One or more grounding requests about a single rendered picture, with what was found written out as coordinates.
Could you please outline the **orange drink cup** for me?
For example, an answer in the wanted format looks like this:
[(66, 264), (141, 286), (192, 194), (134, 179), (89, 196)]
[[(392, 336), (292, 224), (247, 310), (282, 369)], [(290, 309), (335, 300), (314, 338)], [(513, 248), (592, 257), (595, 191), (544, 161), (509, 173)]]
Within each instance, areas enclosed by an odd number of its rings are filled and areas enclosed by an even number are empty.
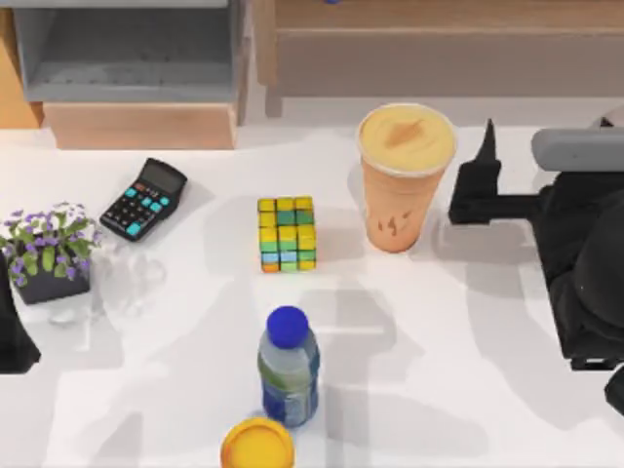
[(360, 123), (357, 141), (370, 242), (401, 253), (420, 237), (440, 180), (456, 153), (451, 121), (417, 103), (390, 103)]

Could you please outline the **pale grey rounded box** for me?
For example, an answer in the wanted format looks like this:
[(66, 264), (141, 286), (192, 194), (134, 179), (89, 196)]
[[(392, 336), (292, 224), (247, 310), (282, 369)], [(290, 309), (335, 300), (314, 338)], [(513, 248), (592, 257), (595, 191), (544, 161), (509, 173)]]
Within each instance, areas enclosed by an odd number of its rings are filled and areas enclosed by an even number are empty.
[(531, 151), (547, 172), (624, 172), (624, 129), (542, 129)]

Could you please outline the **open wooden shelf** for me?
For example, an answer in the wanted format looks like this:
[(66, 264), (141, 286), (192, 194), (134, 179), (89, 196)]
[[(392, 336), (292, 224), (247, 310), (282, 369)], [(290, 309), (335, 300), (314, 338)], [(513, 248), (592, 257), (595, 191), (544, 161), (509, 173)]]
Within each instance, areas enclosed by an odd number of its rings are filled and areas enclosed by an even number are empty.
[(267, 106), (624, 97), (624, 0), (251, 0)]

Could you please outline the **colourful puzzle cube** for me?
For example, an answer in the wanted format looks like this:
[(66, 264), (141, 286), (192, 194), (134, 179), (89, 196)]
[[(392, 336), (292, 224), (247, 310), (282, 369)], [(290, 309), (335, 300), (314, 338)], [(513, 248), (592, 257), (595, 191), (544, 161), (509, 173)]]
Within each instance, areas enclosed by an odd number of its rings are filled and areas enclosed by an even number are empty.
[(260, 267), (264, 273), (309, 271), (317, 264), (311, 196), (257, 200)]

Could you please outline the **blue cap bottle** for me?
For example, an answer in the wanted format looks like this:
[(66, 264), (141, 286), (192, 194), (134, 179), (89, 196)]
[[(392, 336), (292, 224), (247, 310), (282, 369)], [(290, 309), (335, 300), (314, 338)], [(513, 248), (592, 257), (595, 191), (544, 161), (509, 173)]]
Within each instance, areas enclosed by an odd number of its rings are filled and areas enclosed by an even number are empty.
[(280, 306), (268, 316), (257, 352), (262, 405), (288, 428), (310, 420), (318, 407), (320, 350), (305, 313)]

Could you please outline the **black calculator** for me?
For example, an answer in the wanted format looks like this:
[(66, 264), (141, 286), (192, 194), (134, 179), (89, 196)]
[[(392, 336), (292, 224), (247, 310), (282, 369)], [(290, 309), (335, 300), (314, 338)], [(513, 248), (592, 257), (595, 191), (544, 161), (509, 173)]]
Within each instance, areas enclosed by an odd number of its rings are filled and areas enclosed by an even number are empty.
[(138, 242), (176, 210), (186, 182), (176, 168), (147, 158), (137, 179), (104, 211), (99, 223)]

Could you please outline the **yellow round lid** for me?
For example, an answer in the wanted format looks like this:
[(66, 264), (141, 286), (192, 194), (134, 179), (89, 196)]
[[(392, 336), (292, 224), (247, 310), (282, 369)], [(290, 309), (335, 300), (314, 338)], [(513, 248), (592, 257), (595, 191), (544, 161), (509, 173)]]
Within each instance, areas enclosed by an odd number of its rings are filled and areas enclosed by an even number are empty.
[(294, 445), (287, 429), (266, 417), (248, 418), (225, 436), (221, 468), (293, 468)]

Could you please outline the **pale wooden drawer front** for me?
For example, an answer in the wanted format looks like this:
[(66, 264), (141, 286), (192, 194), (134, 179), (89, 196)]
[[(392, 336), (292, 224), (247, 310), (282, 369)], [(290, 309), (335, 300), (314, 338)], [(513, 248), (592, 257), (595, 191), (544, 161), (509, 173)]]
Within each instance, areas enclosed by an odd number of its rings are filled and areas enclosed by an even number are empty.
[(60, 149), (232, 149), (238, 106), (223, 103), (46, 102)]

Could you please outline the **clear glass cup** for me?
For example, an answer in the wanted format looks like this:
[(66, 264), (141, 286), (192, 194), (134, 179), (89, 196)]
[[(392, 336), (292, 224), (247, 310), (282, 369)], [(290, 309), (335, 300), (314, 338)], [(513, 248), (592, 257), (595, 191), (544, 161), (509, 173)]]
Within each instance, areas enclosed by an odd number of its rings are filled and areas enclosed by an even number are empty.
[(66, 327), (104, 317), (137, 318), (147, 311), (150, 296), (166, 279), (165, 266), (143, 250), (108, 244), (95, 254), (91, 289), (51, 302), (48, 322)]

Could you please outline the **purple flower plant pot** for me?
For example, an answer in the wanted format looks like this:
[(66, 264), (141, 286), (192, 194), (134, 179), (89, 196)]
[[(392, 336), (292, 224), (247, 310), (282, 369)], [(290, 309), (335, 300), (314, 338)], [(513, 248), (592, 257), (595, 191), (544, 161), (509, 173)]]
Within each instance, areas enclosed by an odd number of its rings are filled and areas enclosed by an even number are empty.
[(97, 222), (78, 203), (63, 201), (36, 213), (16, 210), (0, 218), (0, 254), (27, 305), (87, 293), (100, 237)]

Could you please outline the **wooden cupboard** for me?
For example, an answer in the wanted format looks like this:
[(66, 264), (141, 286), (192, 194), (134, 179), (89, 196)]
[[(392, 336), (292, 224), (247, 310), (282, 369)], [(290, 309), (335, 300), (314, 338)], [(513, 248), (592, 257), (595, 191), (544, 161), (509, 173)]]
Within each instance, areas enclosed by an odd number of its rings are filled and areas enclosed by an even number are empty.
[(42, 103), (23, 94), (13, 12), (0, 8), (0, 130), (39, 129), (43, 119)]

